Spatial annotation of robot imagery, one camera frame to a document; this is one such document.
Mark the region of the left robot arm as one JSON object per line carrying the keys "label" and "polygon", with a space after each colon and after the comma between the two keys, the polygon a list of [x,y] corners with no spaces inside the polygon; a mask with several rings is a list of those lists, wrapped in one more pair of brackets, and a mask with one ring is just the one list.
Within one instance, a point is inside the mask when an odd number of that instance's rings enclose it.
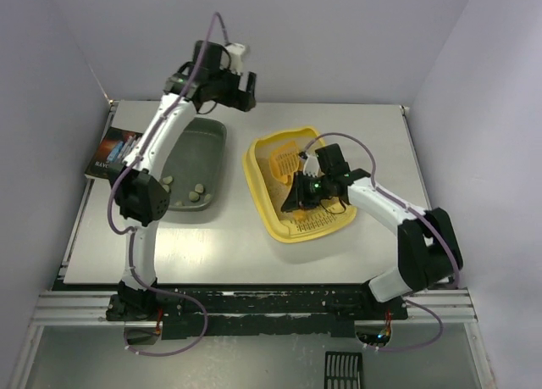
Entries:
{"label": "left robot arm", "polygon": [[198,41],[193,59],[167,80],[158,110],[132,151],[107,171],[108,224],[127,237],[124,273],[109,303],[109,321],[144,320],[158,311],[155,247],[158,224],[169,207],[159,182],[181,133],[207,102],[248,112],[256,105],[255,73],[240,88],[249,47]]}

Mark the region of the orange litter scoop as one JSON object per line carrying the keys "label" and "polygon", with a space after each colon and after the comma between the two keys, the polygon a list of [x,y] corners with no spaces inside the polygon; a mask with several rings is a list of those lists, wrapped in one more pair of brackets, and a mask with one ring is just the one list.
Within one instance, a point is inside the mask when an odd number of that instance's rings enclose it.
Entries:
{"label": "orange litter scoop", "polygon": [[[295,141],[289,141],[271,152],[269,157],[269,166],[272,176],[280,183],[292,186],[294,174],[300,168],[300,158],[298,156],[299,147]],[[302,222],[304,220],[279,220],[281,222]]]}

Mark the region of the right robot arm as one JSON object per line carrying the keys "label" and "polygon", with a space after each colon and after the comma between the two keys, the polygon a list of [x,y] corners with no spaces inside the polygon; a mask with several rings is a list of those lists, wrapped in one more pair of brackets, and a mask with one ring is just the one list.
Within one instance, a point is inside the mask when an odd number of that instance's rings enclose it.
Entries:
{"label": "right robot arm", "polygon": [[458,281],[462,256],[444,209],[424,209],[387,191],[373,174],[351,169],[337,144],[313,154],[298,152],[294,160],[302,167],[290,175],[282,212],[307,211],[336,198],[369,214],[396,236],[396,263],[368,281],[377,302],[422,291],[446,277]]}

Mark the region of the yellow litter box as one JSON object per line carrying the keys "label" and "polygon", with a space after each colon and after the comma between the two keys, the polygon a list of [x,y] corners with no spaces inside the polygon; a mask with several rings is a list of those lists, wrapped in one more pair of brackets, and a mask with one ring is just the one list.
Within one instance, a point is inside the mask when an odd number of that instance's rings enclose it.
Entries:
{"label": "yellow litter box", "polygon": [[320,203],[316,208],[322,206],[324,211],[310,214],[308,219],[302,222],[281,222],[274,211],[257,158],[269,159],[272,151],[289,141],[295,141],[300,152],[318,134],[312,126],[278,131],[255,139],[242,158],[246,182],[255,207],[269,235],[279,242],[308,242],[339,231],[356,218],[357,209],[342,206],[337,198]]}

